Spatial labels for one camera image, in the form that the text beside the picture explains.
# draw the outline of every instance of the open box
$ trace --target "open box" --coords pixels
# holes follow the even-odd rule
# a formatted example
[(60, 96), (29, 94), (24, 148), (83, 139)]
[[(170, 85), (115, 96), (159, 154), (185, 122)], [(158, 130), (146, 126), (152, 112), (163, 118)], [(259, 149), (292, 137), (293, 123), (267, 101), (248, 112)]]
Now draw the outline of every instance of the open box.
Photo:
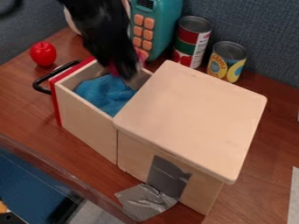
[(112, 118), (73, 92), (101, 69), (91, 59), (52, 80), (62, 127), (143, 182), (154, 157), (172, 162), (191, 174), (180, 201), (208, 214), (240, 174), (266, 97), (166, 61), (143, 70), (142, 87)]
[[(49, 81), (61, 126), (116, 165), (117, 131), (113, 118), (73, 91), (82, 81), (99, 77), (102, 70), (94, 58), (88, 58)], [(151, 72), (143, 69), (140, 79), (132, 85), (141, 86), (150, 76)]]

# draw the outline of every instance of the teal toy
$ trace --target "teal toy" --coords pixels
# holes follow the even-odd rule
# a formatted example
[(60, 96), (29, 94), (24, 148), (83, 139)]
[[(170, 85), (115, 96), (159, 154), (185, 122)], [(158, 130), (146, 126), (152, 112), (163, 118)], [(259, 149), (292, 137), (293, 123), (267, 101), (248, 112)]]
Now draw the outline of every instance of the teal toy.
[(135, 47), (155, 60), (172, 41), (183, 0), (132, 0), (131, 38)]

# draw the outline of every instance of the box lid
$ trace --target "box lid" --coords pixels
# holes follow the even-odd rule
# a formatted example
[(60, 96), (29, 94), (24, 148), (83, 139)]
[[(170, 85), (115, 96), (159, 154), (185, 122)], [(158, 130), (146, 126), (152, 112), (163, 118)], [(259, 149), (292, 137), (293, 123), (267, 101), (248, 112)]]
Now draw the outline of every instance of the box lid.
[(263, 95), (166, 61), (117, 114), (114, 124), (233, 184), (266, 102)]

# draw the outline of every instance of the wooden tabletop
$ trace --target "wooden tabletop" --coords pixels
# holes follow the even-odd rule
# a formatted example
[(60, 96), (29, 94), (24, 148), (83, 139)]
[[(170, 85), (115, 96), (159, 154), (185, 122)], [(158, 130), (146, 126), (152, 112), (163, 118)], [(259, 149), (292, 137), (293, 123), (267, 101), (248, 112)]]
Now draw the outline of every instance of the wooden tabletop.
[[(89, 53), (83, 49), (80, 36), (69, 29), (47, 41), (57, 47), (59, 57), (55, 65), (36, 66), (29, 53), (24, 52), (1, 66), (0, 132), (118, 203), (115, 193), (140, 182), (60, 128), (55, 121), (51, 97), (31, 87), (34, 80), (56, 66), (83, 60)], [(151, 63), (149, 70), (155, 71), (162, 61), (163, 58)], [(296, 120), (299, 90), (251, 72), (244, 72), (237, 85), (265, 95), (268, 105), (236, 184), (223, 187), (206, 217), (178, 203), (144, 223), (287, 223), (292, 166), (299, 167), (299, 122)], [(61, 174), (45, 166), (44, 160), (26, 153), (22, 157), (42, 169), (48, 167), (47, 172), (61, 179)]]

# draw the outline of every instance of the gray wall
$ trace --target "gray wall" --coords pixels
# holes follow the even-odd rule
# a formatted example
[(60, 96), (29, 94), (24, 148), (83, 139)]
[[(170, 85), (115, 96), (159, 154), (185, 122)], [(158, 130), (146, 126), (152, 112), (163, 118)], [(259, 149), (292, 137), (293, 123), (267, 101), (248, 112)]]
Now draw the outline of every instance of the gray wall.
[[(12, 2), (0, 1), (0, 11)], [(56, 0), (24, 0), (22, 10), (0, 20), (0, 65), (63, 27), (66, 21)]]
[(212, 23), (210, 51), (216, 41), (240, 43), (247, 69), (299, 88), (299, 0), (184, 0), (184, 14)]

